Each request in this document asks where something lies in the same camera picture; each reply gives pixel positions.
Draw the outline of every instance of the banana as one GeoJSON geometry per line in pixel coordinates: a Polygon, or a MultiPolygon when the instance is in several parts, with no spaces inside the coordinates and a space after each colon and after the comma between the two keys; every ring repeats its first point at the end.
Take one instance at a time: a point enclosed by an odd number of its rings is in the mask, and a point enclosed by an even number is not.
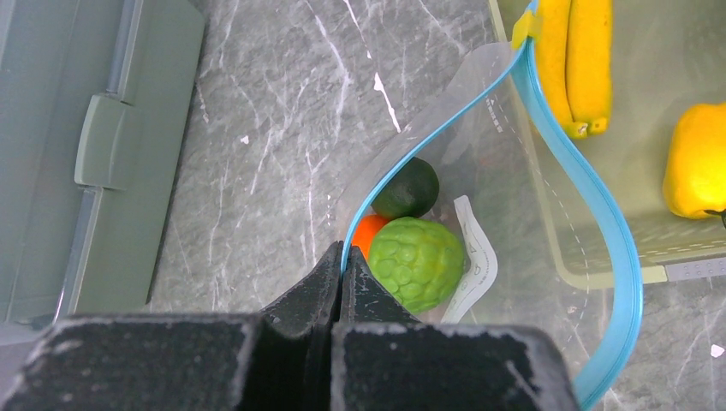
{"type": "Polygon", "coordinates": [[[588,134],[608,128],[612,110],[612,0],[571,0],[565,78],[572,118],[588,134]]]}
{"type": "Polygon", "coordinates": [[[540,0],[537,15],[541,27],[534,43],[534,56],[542,92],[552,114],[570,138],[584,139],[587,124],[573,122],[565,78],[571,1],[540,0]]]}

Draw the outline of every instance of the plastic container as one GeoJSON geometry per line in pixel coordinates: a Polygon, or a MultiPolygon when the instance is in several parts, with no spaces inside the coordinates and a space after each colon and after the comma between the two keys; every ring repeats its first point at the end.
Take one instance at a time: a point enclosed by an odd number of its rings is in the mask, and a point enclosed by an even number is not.
{"type": "MultiPolygon", "coordinates": [[[[602,138],[574,144],[598,172],[628,221],[646,283],[726,274],[726,233],[718,218],[688,220],[666,207],[661,187],[669,143],[683,112],[697,103],[726,100],[726,7],[719,0],[614,2],[613,112],[602,138]]],[[[539,203],[551,220],[552,254],[563,277],[577,287],[611,287],[612,268],[602,238],[589,233],[587,205],[558,164],[535,149],[543,176],[539,203]],[[556,212],[568,205],[569,220],[556,212]],[[574,241],[569,225],[580,234],[574,241]],[[585,250],[589,280],[579,248],[585,250]]]]}
{"type": "MultiPolygon", "coordinates": [[[[491,27],[500,38],[501,27],[491,27]]],[[[355,173],[336,214],[345,247],[380,189],[413,156],[434,167],[441,185],[424,218],[457,234],[469,257],[450,301],[420,318],[538,326],[562,348],[580,404],[592,407],[637,339],[640,265],[616,202],[546,105],[531,41],[517,51],[495,43],[470,53],[444,93],[355,173]],[[550,176],[561,178],[555,185],[550,176]],[[557,231],[560,221],[568,231],[557,231]],[[564,270],[560,238],[604,244],[610,272],[592,268],[601,255],[584,246],[573,246],[568,261],[585,270],[564,270]]]]}

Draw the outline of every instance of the yellow vegetable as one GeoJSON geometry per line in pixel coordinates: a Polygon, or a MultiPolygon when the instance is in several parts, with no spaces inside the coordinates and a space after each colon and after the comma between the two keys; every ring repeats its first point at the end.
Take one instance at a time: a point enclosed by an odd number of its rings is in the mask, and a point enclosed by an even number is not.
{"type": "Polygon", "coordinates": [[[573,122],[565,86],[570,1],[540,0],[537,17],[541,27],[534,43],[534,56],[542,91],[552,114],[570,138],[584,139],[587,124],[573,122]]]}
{"type": "Polygon", "coordinates": [[[572,118],[588,134],[608,128],[612,108],[612,0],[572,0],[565,76],[572,118]]]}
{"type": "Polygon", "coordinates": [[[663,194],[676,216],[717,215],[726,225],[726,103],[697,104],[678,121],[663,194]]]}

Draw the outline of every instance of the orange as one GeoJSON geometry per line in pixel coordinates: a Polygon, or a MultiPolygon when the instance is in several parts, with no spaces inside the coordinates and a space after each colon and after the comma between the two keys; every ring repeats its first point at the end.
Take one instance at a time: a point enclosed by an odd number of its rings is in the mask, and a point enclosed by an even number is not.
{"type": "Polygon", "coordinates": [[[372,214],[370,216],[363,217],[360,220],[360,223],[358,223],[358,227],[355,229],[355,234],[353,234],[351,245],[360,248],[360,251],[363,253],[363,257],[366,258],[366,261],[368,260],[368,250],[371,249],[373,237],[375,237],[388,222],[389,220],[372,214]]]}

